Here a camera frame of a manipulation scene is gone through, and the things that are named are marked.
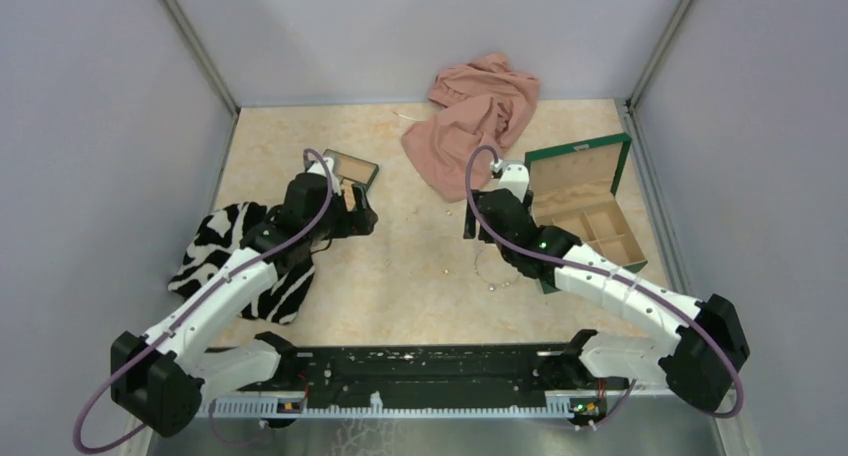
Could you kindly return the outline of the green jewelry tray insert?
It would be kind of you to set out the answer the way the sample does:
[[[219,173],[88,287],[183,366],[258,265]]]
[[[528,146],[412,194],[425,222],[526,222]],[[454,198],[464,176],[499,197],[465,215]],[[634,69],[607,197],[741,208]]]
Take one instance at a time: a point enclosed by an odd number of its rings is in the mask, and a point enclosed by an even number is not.
[[[367,192],[379,171],[379,166],[376,163],[343,152],[326,149],[321,156],[318,156],[315,150],[306,149],[304,151],[304,166],[305,173],[307,174],[305,180],[311,186],[317,187],[320,194],[326,192],[327,185],[329,184],[327,179],[323,176],[306,172],[310,163],[319,157],[333,157],[335,159],[335,172],[340,179],[343,193],[350,193],[351,186],[354,183],[364,185]]]

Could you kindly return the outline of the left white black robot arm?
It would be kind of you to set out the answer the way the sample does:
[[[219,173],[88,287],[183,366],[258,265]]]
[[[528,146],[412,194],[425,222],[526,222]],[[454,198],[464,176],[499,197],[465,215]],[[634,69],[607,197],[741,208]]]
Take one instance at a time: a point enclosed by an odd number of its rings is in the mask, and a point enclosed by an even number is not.
[[[309,261],[316,242],[370,235],[377,221],[365,186],[346,190],[334,187],[326,175],[298,174],[283,203],[247,228],[218,272],[182,306],[142,335],[124,332],[115,339],[112,401],[158,435],[171,437],[190,424],[202,404],[237,388],[260,381],[277,390],[292,387],[300,364],[284,353],[278,337],[256,337],[218,354],[208,348],[245,308]]]

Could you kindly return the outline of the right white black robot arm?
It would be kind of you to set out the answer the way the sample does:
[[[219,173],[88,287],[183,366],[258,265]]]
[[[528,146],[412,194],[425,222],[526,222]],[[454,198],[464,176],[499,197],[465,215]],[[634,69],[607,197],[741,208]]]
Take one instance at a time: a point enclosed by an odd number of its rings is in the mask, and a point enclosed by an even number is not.
[[[734,304],[658,286],[613,263],[576,235],[538,225],[507,189],[469,190],[464,236],[497,246],[521,275],[577,294],[630,322],[641,338],[596,333],[563,361],[576,388],[601,377],[663,383],[715,418],[737,416],[745,402],[740,370],[750,355]]]

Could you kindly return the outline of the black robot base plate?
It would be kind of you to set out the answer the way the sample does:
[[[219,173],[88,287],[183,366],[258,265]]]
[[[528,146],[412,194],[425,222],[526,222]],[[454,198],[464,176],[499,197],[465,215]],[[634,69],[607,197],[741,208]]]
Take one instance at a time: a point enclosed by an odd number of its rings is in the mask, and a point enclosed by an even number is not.
[[[313,346],[285,356],[248,390],[306,391],[310,409],[358,409],[378,394],[386,409],[541,409],[550,392],[623,390],[582,366],[568,343]]]

